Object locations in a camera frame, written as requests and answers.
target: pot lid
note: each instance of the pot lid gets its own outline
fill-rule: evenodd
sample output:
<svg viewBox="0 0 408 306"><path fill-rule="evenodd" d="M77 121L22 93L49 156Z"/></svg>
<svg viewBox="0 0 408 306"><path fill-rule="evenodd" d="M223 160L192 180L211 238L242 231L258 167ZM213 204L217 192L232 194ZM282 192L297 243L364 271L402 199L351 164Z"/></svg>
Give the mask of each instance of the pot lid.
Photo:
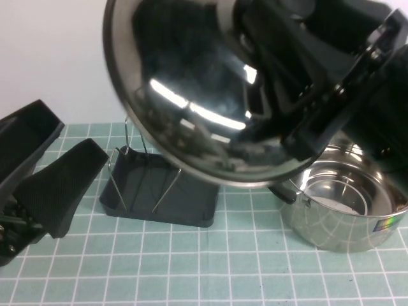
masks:
<svg viewBox="0 0 408 306"><path fill-rule="evenodd" d="M225 39L216 4L109 0L103 44L130 118L183 170L248 188L310 164L282 147L263 75Z"/></svg>

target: label sticker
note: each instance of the label sticker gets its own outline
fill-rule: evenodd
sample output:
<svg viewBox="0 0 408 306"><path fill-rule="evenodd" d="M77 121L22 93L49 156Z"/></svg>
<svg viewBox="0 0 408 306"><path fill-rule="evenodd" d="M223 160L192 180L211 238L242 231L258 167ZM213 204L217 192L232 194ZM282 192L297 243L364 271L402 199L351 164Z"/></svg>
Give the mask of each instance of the label sticker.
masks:
<svg viewBox="0 0 408 306"><path fill-rule="evenodd" d="M394 225L397 225L402 219L402 216L389 217L377 222L373 232L386 230Z"/></svg>

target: shiny metal surface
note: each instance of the shiny metal surface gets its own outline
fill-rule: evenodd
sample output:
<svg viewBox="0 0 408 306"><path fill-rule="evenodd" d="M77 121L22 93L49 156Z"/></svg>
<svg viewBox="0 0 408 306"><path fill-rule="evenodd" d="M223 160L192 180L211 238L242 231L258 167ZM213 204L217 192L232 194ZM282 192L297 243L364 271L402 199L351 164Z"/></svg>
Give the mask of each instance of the shiny metal surface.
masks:
<svg viewBox="0 0 408 306"><path fill-rule="evenodd" d="M407 199L343 135L284 186L298 198L283 206L283 220L321 249L358 252L377 247L408 211Z"/></svg>
<svg viewBox="0 0 408 306"><path fill-rule="evenodd" d="M170 161L218 184L269 186L311 160L288 157L271 132L262 75L232 51L219 14L204 1L109 0L108 70L133 122Z"/></svg>

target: white wall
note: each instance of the white wall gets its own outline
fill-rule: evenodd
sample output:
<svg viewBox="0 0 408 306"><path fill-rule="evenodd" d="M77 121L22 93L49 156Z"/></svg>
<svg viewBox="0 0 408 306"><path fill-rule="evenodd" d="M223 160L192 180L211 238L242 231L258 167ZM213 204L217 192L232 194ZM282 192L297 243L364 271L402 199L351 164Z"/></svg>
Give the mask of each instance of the white wall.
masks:
<svg viewBox="0 0 408 306"><path fill-rule="evenodd" d="M408 13L408 0L387 2ZM41 98L67 124L124 119L105 68L104 9L105 0L0 0L0 118Z"/></svg>

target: wire stand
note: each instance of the wire stand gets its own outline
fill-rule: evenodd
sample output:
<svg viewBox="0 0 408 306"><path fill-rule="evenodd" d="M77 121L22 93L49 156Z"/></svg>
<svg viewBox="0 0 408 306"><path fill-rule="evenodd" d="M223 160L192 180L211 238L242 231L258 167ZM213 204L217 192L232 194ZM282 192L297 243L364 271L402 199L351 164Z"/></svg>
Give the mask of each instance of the wire stand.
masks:
<svg viewBox="0 0 408 306"><path fill-rule="evenodd" d="M110 180L100 196L105 212L116 217L211 226L219 186L188 175L159 154L149 154L142 135L144 153L133 150L127 126L128 118L124 123L126 145L116 147L109 158Z"/></svg>

